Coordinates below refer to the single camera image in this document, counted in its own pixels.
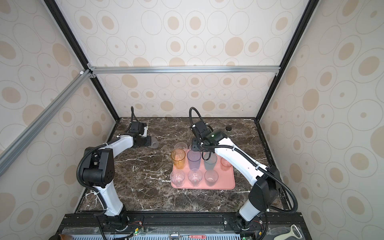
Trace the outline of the tall blue frosted tumbler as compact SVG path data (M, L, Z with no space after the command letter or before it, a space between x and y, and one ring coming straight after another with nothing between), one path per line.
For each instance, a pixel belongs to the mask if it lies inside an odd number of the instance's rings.
M202 153L195 151L188 151L187 153L188 164L190 170L199 169L201 164Z

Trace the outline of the tall yellow plastic tumbler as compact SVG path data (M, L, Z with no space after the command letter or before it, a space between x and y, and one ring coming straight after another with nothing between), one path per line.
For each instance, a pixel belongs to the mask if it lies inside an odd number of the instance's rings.
M174 167L182 170L185 167L186 152L183 149L175 149L171 153Z

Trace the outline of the tall teal textured tumbler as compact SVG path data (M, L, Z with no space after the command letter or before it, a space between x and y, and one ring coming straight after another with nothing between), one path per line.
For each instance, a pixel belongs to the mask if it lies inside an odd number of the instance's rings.
M204 160L204 166L206 171L209 171L215 168L218 157L216 154L209 152L209 153L204 153L203 160Z

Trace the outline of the pink short plastic cup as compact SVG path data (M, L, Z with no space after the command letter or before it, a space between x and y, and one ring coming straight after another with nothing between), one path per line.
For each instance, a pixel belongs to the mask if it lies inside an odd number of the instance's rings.
M232 168L232 164L228 162L226 159L221 158L221 170L228 171Z

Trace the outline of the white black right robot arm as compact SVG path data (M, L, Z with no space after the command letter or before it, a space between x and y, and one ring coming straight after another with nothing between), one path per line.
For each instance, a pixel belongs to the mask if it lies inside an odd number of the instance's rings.
M268 168L242 151L222 131L193 130L192 150L212 152L227 160L250 183L252 189L248 200L238 211L238 215L248 223L256 216L266 212L267 208L280 196L282 186L279 183L279 171Z

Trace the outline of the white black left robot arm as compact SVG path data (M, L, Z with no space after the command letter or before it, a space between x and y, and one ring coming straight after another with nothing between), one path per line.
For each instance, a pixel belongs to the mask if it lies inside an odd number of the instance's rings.
M126 208L119 199L113 183L114 158L130 148L158 148L158 140L151 136L121 135L97 147L88 147L80 160L76 176L80 185L91 190L103 207L103 216L110 222L126 225Z

